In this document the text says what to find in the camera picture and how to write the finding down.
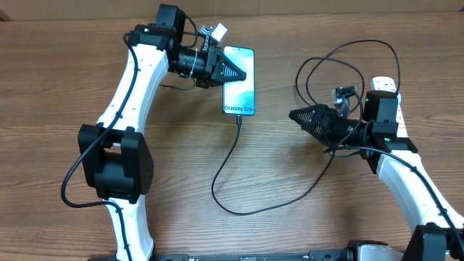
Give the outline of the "Samsung Galaxy smartphone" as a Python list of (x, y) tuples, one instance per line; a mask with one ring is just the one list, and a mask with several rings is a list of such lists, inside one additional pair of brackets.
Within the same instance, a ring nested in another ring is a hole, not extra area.
[(224, 55), (246, 73), (244, 80), (224, 83), (223, 112), (226, 115), (255, 114), (254, 50), (226, 46)]

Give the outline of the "white power strip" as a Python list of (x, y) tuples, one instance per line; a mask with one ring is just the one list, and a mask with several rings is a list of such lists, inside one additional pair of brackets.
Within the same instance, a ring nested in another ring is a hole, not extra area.
[(396, 121), (398, 122), (398, 129), (397, 129), (397, 136), (400, 138), (407, 138), (407, 129), (405, 125), (405, 119), (403, 117), (402, 108), (401, 108), (401, 101), (402, 97), (400, 93), (396, 93), (397, 87), (395, 82), (392, 78), (386, 76), (377, 76), (374, 77), (370, 82), (371, 90), (372, 91), (387, 91), (392, 92), (393, 94), (397, 95), (398, 99), (398, 106), (397, 106), (397, 116)]

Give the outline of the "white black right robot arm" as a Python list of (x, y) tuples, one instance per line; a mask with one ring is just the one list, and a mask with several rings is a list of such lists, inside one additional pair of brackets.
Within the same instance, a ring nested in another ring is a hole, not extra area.
[(463, 216), (429, 178), (414, 143), (399, 136), (398, 105), (394, 92), (368, 91), (359, 120), (324, 104), (289, 113), (328, 153), (357, 150), (393, 193), (412, 232), (403, 251), (380, 241), (354, 240), (340, 260), (462, 260)]

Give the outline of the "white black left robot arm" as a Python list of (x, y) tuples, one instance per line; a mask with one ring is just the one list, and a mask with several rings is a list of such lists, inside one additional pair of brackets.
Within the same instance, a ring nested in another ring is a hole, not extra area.
[(128, 60), (115, 95), (97, 123), (82, 125), (78, 133), (78, 162), (86, 183), (112, 219), (117, 241), (114, 260), (156, 258), (145, 199), (154, 161), (144, 132), (163, 78), (176, 73), (193, 79), (196, 87), (209, 88), (249, 76), (219, 47), (228, 31), (220, 23), (193, 29), (191, 35), (204, 40), (200, 48), (184, 45), (188, 20), (177, 6), (161, 4), (155, 22), (137, 25), (123, 36)]

